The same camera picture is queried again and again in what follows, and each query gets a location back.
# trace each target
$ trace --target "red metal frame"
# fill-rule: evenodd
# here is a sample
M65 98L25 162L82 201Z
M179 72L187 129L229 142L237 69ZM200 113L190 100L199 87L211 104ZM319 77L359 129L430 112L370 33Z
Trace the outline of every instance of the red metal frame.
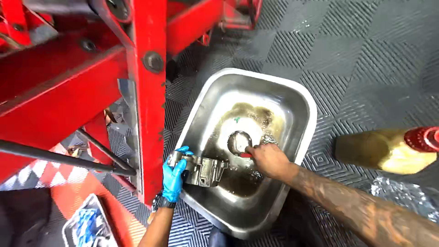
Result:
M190 7L165 0L130 0L130 17L123 21L131 24L129 35L105 0L93 1L106 25L87 24L0 59L0 139L50 149L120 98L117 79L129 78L136 84L144 178L144 184L137 186L142 192L140 200L150 205L162 188L166 77L164 68L158 73L147 70L142 58L154 51L166 63L167 55L178 54L200 37L207 45L209 30L215 25L252 29L262 0L202 0ZM23 45L30 44L26 39L29 28L37 27L38 21L51 21L50 16L29 12L19 0L1 0L1 4L5 19L0 22L0 32ZM6 13L5 6L15 10ZM252 21L236 10L245 6L255 11ZM11 31L11 20L24 24L20 36L15 29ZM84 38L96 45L95 51L81 48ZM27 158L4 153L0 160L8 164L0 172L0 181L30 163Z

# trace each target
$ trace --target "sink basin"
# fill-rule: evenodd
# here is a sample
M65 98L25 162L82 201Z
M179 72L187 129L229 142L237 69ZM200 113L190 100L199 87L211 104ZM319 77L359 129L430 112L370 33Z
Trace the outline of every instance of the sink basin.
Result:
M229 136L244 131L253 145L276 143L300 164L316 120L316 103L297 82L241 69L215 73L201 90L176 148L187 145L197 156L230 165L218 186L185 184L181 198L223 232L240 239L258 236L276 220L289 188L264 178L251 159L232 154Z

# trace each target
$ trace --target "bolt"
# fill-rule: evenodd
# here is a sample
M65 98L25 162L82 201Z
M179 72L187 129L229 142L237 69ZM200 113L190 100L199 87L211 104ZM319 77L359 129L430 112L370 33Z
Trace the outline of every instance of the bolt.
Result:
M23 32L25 30L24 26L21 24L12 24L12 28L15 31Z
M95 52L96 51L96 45L89 39L81 39L80 41L81 47L88 52Z
M155 51L148 51L145 56L143 56L143 65L145 68L153 73L160 73L163 70L163 59Z

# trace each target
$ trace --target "black metal rod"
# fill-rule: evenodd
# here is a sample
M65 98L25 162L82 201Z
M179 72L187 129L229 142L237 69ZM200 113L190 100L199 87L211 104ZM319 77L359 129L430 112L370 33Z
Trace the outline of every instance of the black metal rod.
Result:
M90 134L85 132L85 130L79 128L76 131L79 132L81 135L83 135L89 142L95 145L100 151L102 151L104 154L110 157L110 159L112 159L121 168L136 172L134 168L132 168L127 163L125 163L125 161L123 161L121 158L117 157L112 151L110 151L109 149L107 149L107 147L102 145L102 143L100 143L98 140L94 139Z
M125 175L125 176L134 176L136 175L135 171L124 170L117 167L111 167L108 165L95 163L88 160L83 160L80 158L74 158L71 156L50 152L43 149L38 149L26 145L21 145L15 142L9 142L0 140L0 152L10 153L18 156L24 156L29 158L34 158L38 160L46 160L50 162L56 162L61 164L67 164L77 167L89 168L103 172L111 172L114 174Z

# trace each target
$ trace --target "forearm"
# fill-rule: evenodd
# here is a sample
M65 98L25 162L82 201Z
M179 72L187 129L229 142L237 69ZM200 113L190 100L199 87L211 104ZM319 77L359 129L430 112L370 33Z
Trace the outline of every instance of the forearm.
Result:
M139 247L168 246L169 232L172 225L173 208L160 207L154 214L151 224L139 243Z
M370 246L439 246L439 226L391 202L291 164L279 179L320 204Z

